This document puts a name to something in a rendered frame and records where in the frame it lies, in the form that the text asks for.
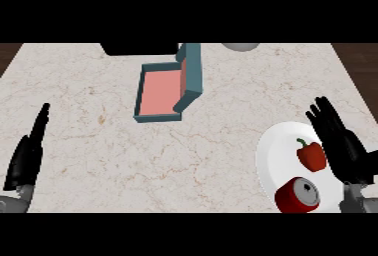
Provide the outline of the open teal box pink inside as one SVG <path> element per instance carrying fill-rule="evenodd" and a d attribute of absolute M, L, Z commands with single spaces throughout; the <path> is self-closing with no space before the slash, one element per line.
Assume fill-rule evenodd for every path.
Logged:
<path fill-rule="evenodd" d="M 174 62 L 142 65 L 133 118 L 139 123 L 182 120 L 202 95 L 201 44 L 183 43 Z"/>

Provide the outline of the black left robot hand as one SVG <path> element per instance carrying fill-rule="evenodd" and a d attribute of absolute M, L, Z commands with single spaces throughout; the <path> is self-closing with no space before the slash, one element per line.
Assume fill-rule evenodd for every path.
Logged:
<path fill-rule="evenodd" d="M 36 184 L 43 159 L 42 143 L 49 122 L 49 108 L 50 104 L 44 103 L 31 133 L 22 136 L 13 151 L 3 185 L 5 191 L 13 191 L 18 186 Z"/>

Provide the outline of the red bell pepper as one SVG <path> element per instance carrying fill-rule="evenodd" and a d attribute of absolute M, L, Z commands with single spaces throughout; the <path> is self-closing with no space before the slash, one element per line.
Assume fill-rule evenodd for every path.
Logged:
<path fill-rule="evenodd" d="M 297 157 L 300 163 L 309 171 L 318 172 L 326 168 L 326 156 L 322 146 L 312 142 L 310 144 L 298 138 L 297 142 L 301 144 L 301 148 L 297 150 Z"/>

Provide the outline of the red can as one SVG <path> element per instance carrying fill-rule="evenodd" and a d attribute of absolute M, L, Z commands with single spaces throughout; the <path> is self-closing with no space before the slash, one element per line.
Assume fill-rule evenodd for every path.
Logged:
<path fill-rule="evenodd" d="M 307 213 L 321 204 L 315 184 L 303 177 L 294 177 L 276 190 L 275 203 L 282 213 Z"/>

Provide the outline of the white round plate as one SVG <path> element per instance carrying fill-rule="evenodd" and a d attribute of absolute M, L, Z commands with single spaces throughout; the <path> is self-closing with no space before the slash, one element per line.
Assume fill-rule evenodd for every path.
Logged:
<path fill-rule="evenodd" d="M 338 204 L 344 199 L 343 183 L 329 167 L 312 172 L 303 166 L 297 157 L 297 150 L 303 147 L 298 138 L 307 144 L 321 142 L 313 127 L 293 121 L 275 124 L 262 135 L 256 151 L 262 187 L 270 201 L 275 201 L 276 190 L 294 177 L 303 177 L 315 184 L 319 191 L 321 203 L 315 213 L 340 213 Z"/>

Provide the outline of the grey round bowl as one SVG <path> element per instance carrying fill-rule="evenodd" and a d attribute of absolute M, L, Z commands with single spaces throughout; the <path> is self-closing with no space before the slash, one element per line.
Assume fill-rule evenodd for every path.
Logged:
<path fill-rule="evenodd" d="M 257 48 L 259 43 L 225 43 L 223 46 L 236 52 L 248 52 Z"/>

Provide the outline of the black block appliance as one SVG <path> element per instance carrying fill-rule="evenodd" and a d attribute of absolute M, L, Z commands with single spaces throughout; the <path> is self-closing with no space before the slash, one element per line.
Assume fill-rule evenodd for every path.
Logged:
<path fill-rule="evenodd" d="M 102 43 L 109 56 L 129 55 L 174 55 L 179 50 L 177 43 Z"/>

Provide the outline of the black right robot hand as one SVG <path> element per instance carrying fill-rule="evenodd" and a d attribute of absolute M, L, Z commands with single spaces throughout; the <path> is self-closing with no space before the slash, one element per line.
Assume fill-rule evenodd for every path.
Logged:
<path fill-rule="evenodd" d="M 371 185 L 378 175 L 378 149 L 372 152 L 349 130 L 326 97 L 318 97 L 306 116 L 322 142 L 334 176 L 343 183 Z"/>

